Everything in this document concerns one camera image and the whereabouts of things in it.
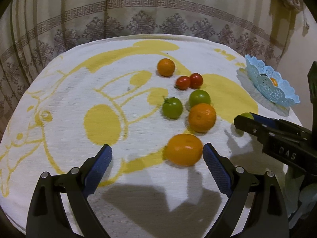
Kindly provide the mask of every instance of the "curtain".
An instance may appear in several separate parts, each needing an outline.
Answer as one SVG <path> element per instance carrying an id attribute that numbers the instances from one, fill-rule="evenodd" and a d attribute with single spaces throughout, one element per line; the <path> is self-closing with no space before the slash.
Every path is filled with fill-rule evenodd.
<path id="1" fill-rule="evenodd" d="M 124 35 L 188 35 L 276 68 L 289 22 L 279 0 L 13 0 L 0 19 L 0 138 L 32 81 L 72 47 Z"/>

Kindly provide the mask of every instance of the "cherry tomato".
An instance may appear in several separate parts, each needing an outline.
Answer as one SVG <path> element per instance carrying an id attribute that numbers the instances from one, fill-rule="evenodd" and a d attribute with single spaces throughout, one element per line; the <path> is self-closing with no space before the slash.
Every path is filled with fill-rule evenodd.
<path id="1" fill-rule="evenodd" d="M 187 76 L 181 76 L 176 81 L 176 87 L 180 90 L 188 89 L 191 84 L 191 79 Z"/>
<path id="2" fill-rule="evenodd" d="M 199 73 L 193 73 L 190 76 L 191 88 L 200 88 L 203 83 L 203 78 Z"/>

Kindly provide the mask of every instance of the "yellow cartoon print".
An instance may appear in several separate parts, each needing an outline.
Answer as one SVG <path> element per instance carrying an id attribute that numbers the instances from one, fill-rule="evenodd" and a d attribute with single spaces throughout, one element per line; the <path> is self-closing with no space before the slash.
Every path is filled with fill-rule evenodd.
<path id="1" fill-rule="evenodd" d="M 159 55 L 170 58 L 176 65 L 176 75 L 190 76 L 191 71 L 180 62 L 181 58 L 174 58 L 168 53 L 178 49 L 179 46 L 168 41 L 142 40 L 135 42 L 130 47 L 99 53 L 68 72 L 58 69 L 63 62 L 63 56 L 55 58 L 34 81 L 34 83 L 42 83 L 45 88 L 28 90 L 20 101 L 25 107 L 27 120 L 20 124 L 15 122 L 16 129 L 13 129 L 11 125 L 15 119 L 15 115 L 13 115 L 6 129 L 5 136 L 9 138 L 6 138 L 7 143 L 2 146 L 0 151 L 0 180 L 3 196 L 9 195 L 10 178 L 19 164 L 40 149 L 44 151 L 46 159 L 57 174 L 69 170 L 66 166 L 62 166 L 62 159 L 58 159 L 56 151 L 52 151 L 47 137 L 52 129 L 52 124 L 59 121 L 62 127 L 63 121 L 67 121 L 60 115 L 54 114 L 52 102 L 48 101 L 54 98 L 56 103 L 64 102 L 64 97 L 56 94 L 65 90 L 67 81 L 71 79 L 70 76 L 86 70 L 86 76 L 91 76 L 93 82 L 98 79 L 100 71 L 106 70 L 108 66 L 110 67 L 118 60 L 135 55 Z M 234 57 L 227 52 L 215 52 L 220 52 L 228 61 Z M 80 132 L 83 129 L 84 138 L 96 146 L 102 146 L 105 143 L 111 146 L 119 146 L 124 142 L 132 144 L 131 140 L 133 141 L 137 135 L 140 135 L 137 132 L 138 124 L 147 121 L 149 125 L 152 124 L 152 127 L 155 127 L 155 121 L 157 119 L 161 121 L 160 108 L 164 97 L 169 95 L 169 91 L 164 83 L 159 83 L 162 78 L 155 74 L 155 70 L 156 68 L 150 71 L 149 69 L 125 67 L 121 72 L 118 71 L 111 75 L 111 78 L 104 83 L 102 80 L 90 83 L 87 88 L 89 88 L 89 95 L 94 97 L 91 104 L 85 104 L 84 97 L 80 97 L 80 92 L 77 92 L 78 105 L 72 106 L 74 108 L 75 106 L 84 107 L 83 113 L 78 115 L 81 117 L 82 128 L 78 126 L 78 129 L 72 131 Z M 202 76 L 204 78 L 202 89 L 210 94 L 212 103 L 221 119 L 232 123 L 234 116 L 238 114 L 257 113 L 256 102 L 238 84 L 217 74 L 203 74 Z M 70 105 L 65 102 L 65 110 L 69 107 Z M 115 155 L 114 160 L 119 167 L 108 180 L 102 181 L 100 186 L 114 183 L 123 174 L 163 162 L 164 141 L 159 148 L 147 149 L 140 155 L 134 155 L 135 158 L 132 159 L 124 158 L 125 152 L 117 149 L 118 154 Z"/>

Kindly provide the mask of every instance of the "green tomato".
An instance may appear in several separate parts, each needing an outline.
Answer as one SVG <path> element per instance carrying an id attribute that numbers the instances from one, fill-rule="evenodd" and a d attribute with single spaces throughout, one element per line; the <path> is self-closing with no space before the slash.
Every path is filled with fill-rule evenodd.
<path id="1" fill-rule="evenodd" d="M 242 113 L 241 115 L 246 117 L 246 118 L 254 120 L 253 115 L 251 115 L 250 113 Z"/>
<path id="2" fill-rule="evenodd" d="M 191 107 L 193 107 L 200 103 L 206 103 L 210 105 L 210 96 L 206 91 L 197 89 L 191 93 L 189 97 L 189 104 Z"/>
<path id="3" fill-rule="evenodd" d="M 178 98 L 169 97 L 165 99 L 162 110 L 166 117 L 177 119 L 183 112 L 183 105 Z"/>

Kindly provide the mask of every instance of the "orange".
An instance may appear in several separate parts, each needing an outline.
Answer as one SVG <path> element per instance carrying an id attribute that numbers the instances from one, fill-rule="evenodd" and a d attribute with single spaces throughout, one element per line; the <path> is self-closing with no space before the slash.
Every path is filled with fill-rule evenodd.
<path id="1" fill-rule="evenodd" d="M 211 105 L 200 103 L 191 108 L 188 122 L 194 131 L 207 132 L 215 125 L 216 118 L 216 111 Z"/>
<path id="2" fill-rule="evenodd" d="M 278 86 L 276 79 L 270 78 L 270 80 L 273 82 L 273 85 L 274 85 L 274 86 L 276 86 L 276 87 Z"/>
<path id="3" fill-rule="evenodd" d="M 175 63 L 167 58 L 164 58 L 158 62 L 158 72 L 162 76 L 169 77 L 175 71 Z"/>
<path id="4" fill-rule="evenodd" d="M 165 147 L 165 157 L 180 166 L 193 166 L 202 156 L 202 143 L 191 134 L 172 137 Z"/>

